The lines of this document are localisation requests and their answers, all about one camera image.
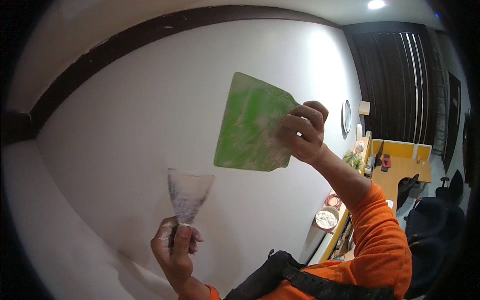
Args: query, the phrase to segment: office desk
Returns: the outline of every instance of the office desk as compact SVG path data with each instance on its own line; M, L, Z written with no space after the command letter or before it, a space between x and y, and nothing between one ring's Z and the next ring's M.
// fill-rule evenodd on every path
M388 200L393 201L393 215L396 215L396 202L398 195L398 183L405 177L414 177L419 174L418 181L431 182L430 163L421 161L417 165L417 161L411 158L390 156L392 167L388 172L382 172L382 167L376 167L373 170L372 181L378 184L385 193Z

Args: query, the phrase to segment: ceiling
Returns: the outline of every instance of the ceiling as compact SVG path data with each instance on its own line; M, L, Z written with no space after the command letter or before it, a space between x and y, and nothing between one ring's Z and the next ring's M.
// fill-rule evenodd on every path
M425 0L57 0L40 18L17 63L7 108L29 112L58 75L112 35L170 12L228 4L275 6L323 17L339 25L401 21L442 30Z

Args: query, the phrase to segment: bowl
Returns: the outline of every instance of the bowl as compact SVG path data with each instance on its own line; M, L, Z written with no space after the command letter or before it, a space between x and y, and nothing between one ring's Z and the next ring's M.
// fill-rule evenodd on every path
M336 222L335 222L335 225L333 225L332 227L330 228L323 228L320 224L317 223L317 220L316 220L316 217L317 217L317 214L321 211L327 211L327 212L330 212L334 215L335 219L336 219ZM323 230L332 230L333 228L335 228L335 226L338 224L338 220L340 219L340 214L338 213L337 209L334 208L333 206L324 206L322 208L320 208L317 213L315 214L315 220L313 221L314 224L320 228L320 229L323 229Z

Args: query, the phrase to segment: computer monitor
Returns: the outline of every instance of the computer monitor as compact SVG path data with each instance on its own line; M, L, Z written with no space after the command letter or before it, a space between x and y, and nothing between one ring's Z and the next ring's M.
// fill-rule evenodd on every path
M384 141L382 141L380 148L378 148L377 155L375 155L375 167L379 167L382 165L382 160L380 159L380 157L382 156L383 150L384 150Z

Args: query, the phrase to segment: red cable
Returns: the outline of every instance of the red cable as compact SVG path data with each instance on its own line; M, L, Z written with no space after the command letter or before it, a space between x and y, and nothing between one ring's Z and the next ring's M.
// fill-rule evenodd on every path
M330 200L332 200L333 198L338 199L338 202L335 205L330 204ZM328 195L327 199L325 200L325 204L327 204L328 206L333 206L336 210L338 210L340 206L342 206L342 200L340 200L337 194L331 194Z

